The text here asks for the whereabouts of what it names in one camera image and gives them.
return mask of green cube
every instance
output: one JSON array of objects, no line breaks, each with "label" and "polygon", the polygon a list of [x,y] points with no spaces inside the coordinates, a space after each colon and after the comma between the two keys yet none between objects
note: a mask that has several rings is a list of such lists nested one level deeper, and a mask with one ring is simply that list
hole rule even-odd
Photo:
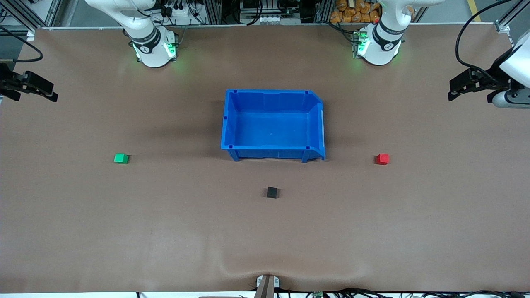
[{"label": "green cube", "polygon": [[129,162],[129,156],[125,153],[116,153],[114,156],[114,162],[119,164],[127,164],[127,162]]}]

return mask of tabletop surface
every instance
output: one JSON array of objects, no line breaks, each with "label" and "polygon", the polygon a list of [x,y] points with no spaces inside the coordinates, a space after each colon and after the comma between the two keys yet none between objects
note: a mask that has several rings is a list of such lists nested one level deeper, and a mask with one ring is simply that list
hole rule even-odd
[{"label": "tabletop surface", "polygon": [[[528,290],[530,112],[447,101],[460,28],[410,26],[381,67],[329,27],[188,29],[160,69],[119,30],[38,31],[44,60],[15,70],[59,101],[1,105],[0,292],[249,290],[261,274],[300,291]],[[488,68],[509,47],[472,25],[462,57]],[[313,90],[326,161],[232,161],[227,89]]]}]

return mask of small cube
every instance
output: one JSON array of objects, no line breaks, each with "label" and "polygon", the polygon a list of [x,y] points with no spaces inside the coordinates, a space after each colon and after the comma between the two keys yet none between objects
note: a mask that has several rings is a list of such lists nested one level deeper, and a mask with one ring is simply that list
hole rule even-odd
[{"label": "small cube", "polygon": [[390,155],[386,153],[381,153],[377,157],[375,157],[375,163],[376,164],[382,164],[386,165],[390,163]]},{"label": "small cube", "polygon": [[277,199],[278,198],[278,189],[275,187],[269,187],[267,189],[267,197],[270,199]]},{"label": "small cube", "polygon": [[129,156],[125,153],[116,153],[114,156],[114,162],[118,164],[127,164],[127,162],[129,162]]}]

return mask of blue bin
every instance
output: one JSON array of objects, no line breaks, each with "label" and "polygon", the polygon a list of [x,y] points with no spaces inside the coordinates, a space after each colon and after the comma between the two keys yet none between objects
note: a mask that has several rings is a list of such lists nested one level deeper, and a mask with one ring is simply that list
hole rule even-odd
[{"label": "blue bin", "polygon": [[322,100],[304,90],[227,90],[221,149],[241,158],[325,158]]}]

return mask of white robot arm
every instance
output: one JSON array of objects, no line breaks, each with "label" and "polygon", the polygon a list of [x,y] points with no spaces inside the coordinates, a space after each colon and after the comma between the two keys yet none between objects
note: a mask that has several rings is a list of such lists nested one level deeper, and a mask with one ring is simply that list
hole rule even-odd
[{"label": "white robot arm", "polygon": [[530,109],[530,32],[485,72],[471,67],[454,77],[449,82],[449,100],[464,93],[493,90],[488,103],[498,108]]},{"label": "white robot arm", "polygon": [[407,6],[432,6],[445,0],[381,0],[383,15],[377,24],[361,29],[367,39],[358,47],[358,56],[374,65],[385,65],[398,54],[401,37],[411,21]]},{"label": "white robot arm", "polygon": [[163,26],[155,26],[146,16],[135,15],[153,7],[156,0],[85,0],[123,26],[132,40],[136,55],[146,66],[161,67],[176,57],[175,33]]}]

